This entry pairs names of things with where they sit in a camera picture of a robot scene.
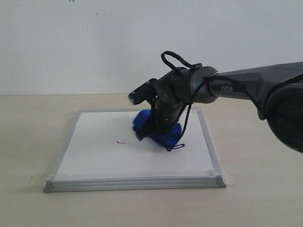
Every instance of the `blue fabric object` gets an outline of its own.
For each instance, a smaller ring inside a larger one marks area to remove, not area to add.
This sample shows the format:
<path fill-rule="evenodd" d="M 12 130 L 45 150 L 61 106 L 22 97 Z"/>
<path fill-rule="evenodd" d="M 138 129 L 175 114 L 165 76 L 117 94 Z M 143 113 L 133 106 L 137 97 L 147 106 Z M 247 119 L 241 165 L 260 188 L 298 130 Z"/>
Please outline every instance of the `blue fabric object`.
<path fill-rule="evenodd" d="M 141 110 L 133 121 L 133 130 L 138 131 L 140 128 L 143 127 L 145 121 L 150 116 L 151 110 L 145 109 Z M 180 123 L 176 123 L 169 131 L 165 132 L 164 134 L 154 134 L 151 135 L 150 138 L 153 139 L 156 143 L 158 143 L 162 147 L 173 147 L 178 142 L 178 138 L 182 132 L 182 128 Z M 184 144 L 177 145 L 178 148 L 184 147 Z"/>

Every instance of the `beige tabletop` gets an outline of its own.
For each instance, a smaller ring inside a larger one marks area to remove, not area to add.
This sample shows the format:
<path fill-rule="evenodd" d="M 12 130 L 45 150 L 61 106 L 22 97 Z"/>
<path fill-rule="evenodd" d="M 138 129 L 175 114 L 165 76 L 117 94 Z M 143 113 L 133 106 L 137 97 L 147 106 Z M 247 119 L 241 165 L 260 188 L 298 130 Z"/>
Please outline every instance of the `beige tabletop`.
<path fill-rule="evenodd" d="M 274 137 L 250 101 L 200 106 L 226 189 L 44 194 L 73 114 L 132 106 L 126 95 L 1 96 L 0 227 L 302 227 L 303 155 Z"/>

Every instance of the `robotic arm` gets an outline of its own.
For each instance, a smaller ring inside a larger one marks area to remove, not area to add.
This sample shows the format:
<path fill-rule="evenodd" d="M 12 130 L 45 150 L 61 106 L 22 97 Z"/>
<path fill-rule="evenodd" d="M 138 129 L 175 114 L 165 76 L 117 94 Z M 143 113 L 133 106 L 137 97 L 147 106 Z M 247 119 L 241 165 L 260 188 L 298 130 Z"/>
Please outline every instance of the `robotic arm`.
<path fill-rule="evenodd" d="M 165 55 L 184 67 L 175 67 Z M 138 140 L 169 131 L 188 106 L 179 141 L 193 103 L 210 104 L 218 97 L 228 97 L 251 100 L 259 119 L 267 120 L 275 136 L 303 153 L 303 62 L 218 72 L 201 63 L 190 64 L 170 51 L 161 58 L 171 71 L 160 79 L 150 79 L 128 96 L 133 105 L 143 101 L 151 105 L 150 116 L 136 132 Z"/>

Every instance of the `white wall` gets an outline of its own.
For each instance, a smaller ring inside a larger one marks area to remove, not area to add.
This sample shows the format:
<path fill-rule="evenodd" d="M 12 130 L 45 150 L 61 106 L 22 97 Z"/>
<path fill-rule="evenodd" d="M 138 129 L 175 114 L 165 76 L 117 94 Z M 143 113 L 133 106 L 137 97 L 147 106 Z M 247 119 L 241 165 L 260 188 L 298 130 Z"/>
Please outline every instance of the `white wall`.
<path fill-rule="evenodd" d="M 299 0 L 2 0 L 0 95 L 128 93 L 165 50 L 219 71 L 303 60 Z"/>

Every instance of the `whiteboard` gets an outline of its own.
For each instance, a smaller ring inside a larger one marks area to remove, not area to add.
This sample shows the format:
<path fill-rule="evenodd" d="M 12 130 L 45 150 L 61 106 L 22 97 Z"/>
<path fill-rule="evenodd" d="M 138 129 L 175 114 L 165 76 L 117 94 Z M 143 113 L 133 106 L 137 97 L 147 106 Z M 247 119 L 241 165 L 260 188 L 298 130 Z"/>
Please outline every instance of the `whiteboard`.
<path fill-rule="evenodd" d="M 0 95 L 128 94 L 169 71 L 166 50 L 219 72 L 301 61 L 302 8 L 299 0 L 3 0 Z"/>
<path fill-rule="evenodd" d="M 52 182 L 96 179 L 213 178 L 220 174 L 212 143 L 193 108 L 179 143 L 168 152 L 150 138 L 141 142 L 132 130 L 139 111 L 80 112 Z M 185 113 L 180 118 L 183 125 Z"/>

